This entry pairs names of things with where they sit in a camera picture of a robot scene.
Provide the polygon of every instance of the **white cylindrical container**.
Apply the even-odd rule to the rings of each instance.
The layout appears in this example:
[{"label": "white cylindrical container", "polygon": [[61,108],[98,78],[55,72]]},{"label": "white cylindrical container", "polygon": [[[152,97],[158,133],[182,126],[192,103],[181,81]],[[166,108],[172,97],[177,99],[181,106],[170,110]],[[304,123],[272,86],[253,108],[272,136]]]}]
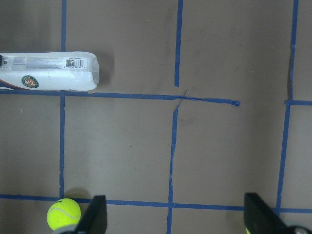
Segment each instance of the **white cylindrical container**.
[{"label": "white cylindrical container", "polygon": [[97,57],[88,52],[2,53],[0,90],[95,89]]}]

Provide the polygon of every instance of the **tennis ball seam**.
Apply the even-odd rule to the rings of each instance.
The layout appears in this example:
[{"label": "tennis ball seam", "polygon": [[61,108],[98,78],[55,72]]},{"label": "tennis ball seam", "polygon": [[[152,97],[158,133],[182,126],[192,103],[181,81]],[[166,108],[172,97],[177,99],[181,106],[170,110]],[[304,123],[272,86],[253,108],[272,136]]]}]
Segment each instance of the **tennis ball seam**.
[{"label": "tennis ball seam", "polygon": [[70,214],[68,214],[66,211],[64,211],[63,209],[60,209],[60,208],[52,208],[52,209],[50,209],[49,212],[48,212],[48,215],[49,215],[49,213],[50,213],[51,211],[55,211],[55,210],[61,211],[62,213],[64,213],[65,215],[67,215],[67,216],[70,217],[70,218],[74,218],[74,219],[80,218],[80,217],[73,217],[73,216],[71,216]]}]

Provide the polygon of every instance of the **floor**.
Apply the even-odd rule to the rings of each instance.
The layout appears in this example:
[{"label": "floor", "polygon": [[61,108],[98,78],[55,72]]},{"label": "floor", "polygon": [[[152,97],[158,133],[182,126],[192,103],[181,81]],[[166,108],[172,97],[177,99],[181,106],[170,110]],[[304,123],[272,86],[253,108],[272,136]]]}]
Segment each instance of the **floor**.
[{"label": "floor", "polygon": [[245,192],[312,229],[311,11],[3,0],[0,51],[89,51],[100,83],[1,92],[0,232],[50,233],[53,201],[104,194],[108,234],[241,234]]}]

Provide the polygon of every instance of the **blue tape line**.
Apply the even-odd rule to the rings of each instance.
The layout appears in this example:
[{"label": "blue tape line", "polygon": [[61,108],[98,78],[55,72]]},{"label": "blue tape line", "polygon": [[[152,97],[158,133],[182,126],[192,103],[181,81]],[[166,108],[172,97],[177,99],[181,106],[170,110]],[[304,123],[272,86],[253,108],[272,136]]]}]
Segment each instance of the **blue tape line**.
[{"label": "blue tape line", "polygon": [[10,195],[0,194],[1,199],[14,199],[14,200],[30,200],[30,201],[57,201],[59,197],[51,196],[29,196],[29,195]]},{"label": "blue tape line", "polygon": [[295,51],[296,51],[296,35],[297,35],[297,22],[298,22],[298,5],[299,0],[293,1],[292,10],[292,55],[291,55],[291,70],[290,70],[290,100],[293,99],[293,70],[295,62]]},{"label": "blue tape line", "polygon": [[200,205],[200,204],[180,204],[180,203],[175,203],[174,208],[223,210],[223,211],[243,211],[244,210],[243,206],[220,206],[220,205]]},{"label": "blue tape line", "polygon": [[180,58],[181,58],[181,35],[182,35],[183,0],[177,3],[176,41],[175,41],[175,86],[180,83]]},{"label": "blue tape line", "polygon": [[176,107],[173,113],[173,117],[172,117],[172,136],[171,136],[169,191],[168,191],[169,210],[168,210],[168,215],[167,215],[167,234],[171,234],[171,227],[172,227],[172,209],[173,209],[173,199],[174,199],[174,187],[173,187],[172,176],[174,172],[174,157],[175,157],[175,150],[176,150],[177,117],[178,117],[178,108],[180,104],[181,102]]},{"label": "blue tape line", "polygon": [[67,0],[62,0],[61,51],[66,51]]},{"label": "blue tape line", "polygon": [[59,197],[64,198],[65,93],[60,95],[59,108]]},{"label": "blue tape line", "polygon": [[282,154],[279,166],[279,177],[277,186],[277,198],[276,198],[276,214],[280,214],[280,208],[282,203],[282,192],[284,183],[284,172],[286,163],[286,150],[287,150],[287,140],[288,140],[288,128],[290,122],[291,107],[286,104],[285,120],[284,120],[284,133],[283,133],[283,143],[282,143]]},{"label": "blue tape line", "polygon": [[312,209],[281,208],[282,213],[312,214]]},{"label": "blue tape line", "polygon": [[[176,100],[186,99],[190,101],[204,101],[213,103],[224,103],[239,106],[240,101],[222,99],[222,98],[198,98],[182,95],[156,95],[156,94],[119,94],[119,93],[87,93],[63,91],[65,96],[71,97],[94,97],[94,98],[124,98],[124,99],[151,99],[151,100]],[[43,96],[60,96],[60,91],[39,91],[39,90],[1,90],[0,94],[16,94],[16,95],[43,95]]]},{"label": "blue tape line", "polygon": [[286,104],[295,106],[312,106],[312,101],[290,100],[287,101]]}]

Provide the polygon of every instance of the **roland garros logo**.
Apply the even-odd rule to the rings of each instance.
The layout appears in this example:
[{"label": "roland garros logo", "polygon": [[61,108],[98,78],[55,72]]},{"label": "roland garros logo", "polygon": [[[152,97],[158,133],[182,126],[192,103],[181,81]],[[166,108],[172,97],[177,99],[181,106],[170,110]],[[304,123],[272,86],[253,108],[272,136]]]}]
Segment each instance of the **roland garros logo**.
[{"label": "roland garros logo", "polygon": [[28,88],[34,89],[34,88],[38,88],[39,87],[38,81],[34,77],[32,77],[30,75],[23,76],[23,78],[21,79],[21,82],[22,82],[23,85],[25,85]]}]

